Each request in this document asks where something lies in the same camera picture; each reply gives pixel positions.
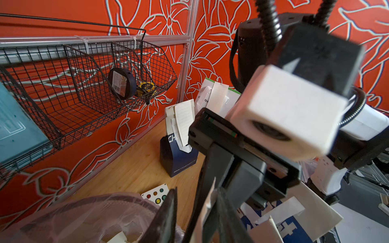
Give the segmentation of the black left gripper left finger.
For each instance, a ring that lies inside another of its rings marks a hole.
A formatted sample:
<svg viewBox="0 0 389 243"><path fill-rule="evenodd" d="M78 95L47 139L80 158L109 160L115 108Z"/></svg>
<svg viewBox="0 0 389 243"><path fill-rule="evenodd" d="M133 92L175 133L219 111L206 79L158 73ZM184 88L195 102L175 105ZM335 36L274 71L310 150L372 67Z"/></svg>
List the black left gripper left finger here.
<svg viewBox="0 0 389 243"><path fill-rule="evenodd" d="M139 243L174 243L177 219L177 189L171 189Z"/></svg>

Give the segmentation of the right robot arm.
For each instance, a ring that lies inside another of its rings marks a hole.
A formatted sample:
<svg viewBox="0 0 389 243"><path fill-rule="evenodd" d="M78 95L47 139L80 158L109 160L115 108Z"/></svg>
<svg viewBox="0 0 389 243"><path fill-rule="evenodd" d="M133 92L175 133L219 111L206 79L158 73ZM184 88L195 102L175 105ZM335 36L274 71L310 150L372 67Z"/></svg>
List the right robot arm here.
<svg viewBox="0 0 389 243"><path fill-rule="evenodd" d="M240 98L225 117L207 106L188 131L205 155L183 241L249 241L233 211L242 203L264 208L300 183L300 161L323 157L308 185L329 204L346 171L378 155L388 126L368 134L379 113L368 113L354 86L364 48L328 33L335 1L315 15L279 15L274 1L257 1L258 18L239 25L230 78Z"/></svg>

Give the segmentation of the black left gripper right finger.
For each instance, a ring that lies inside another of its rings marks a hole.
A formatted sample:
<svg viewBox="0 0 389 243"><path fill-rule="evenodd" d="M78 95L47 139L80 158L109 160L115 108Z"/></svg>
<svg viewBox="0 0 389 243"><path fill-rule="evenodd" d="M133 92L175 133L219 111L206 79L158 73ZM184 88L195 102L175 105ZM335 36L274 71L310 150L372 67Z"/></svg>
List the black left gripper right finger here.
<svg viewBox="0 0 389 243"><path fill-rule="evenodd" d="M221 243L253 243L224 188L217 190L216 209Z"/></svg>

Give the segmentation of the white and navy bag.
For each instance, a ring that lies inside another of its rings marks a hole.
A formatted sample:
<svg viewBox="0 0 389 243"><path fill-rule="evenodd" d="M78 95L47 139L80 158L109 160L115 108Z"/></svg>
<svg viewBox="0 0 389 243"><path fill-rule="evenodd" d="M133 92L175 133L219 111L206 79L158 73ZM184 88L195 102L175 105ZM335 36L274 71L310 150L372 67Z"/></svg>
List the white and navy bag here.
<svg viewBox="0 0 389 243"><path fill-rule="evenodd" d="M264 210L243 203L238 215L255 243L314 243L343 220L304 183Z"/></svg>

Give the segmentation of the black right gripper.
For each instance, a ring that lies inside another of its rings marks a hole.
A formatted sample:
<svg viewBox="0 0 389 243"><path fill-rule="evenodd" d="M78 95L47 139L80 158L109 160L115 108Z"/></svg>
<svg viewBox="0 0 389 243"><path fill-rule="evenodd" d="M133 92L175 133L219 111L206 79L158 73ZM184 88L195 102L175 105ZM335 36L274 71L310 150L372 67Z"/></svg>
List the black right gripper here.
<svg viewBox="0 0 389 243"><path fill-rule="evenodd" d="M230 122L202 108L189 128L189 144L205 155L183 242L193 236L211 188L224 188L234 209L242 203L263 208L300 183L301 167L241 134Z"/></svg>

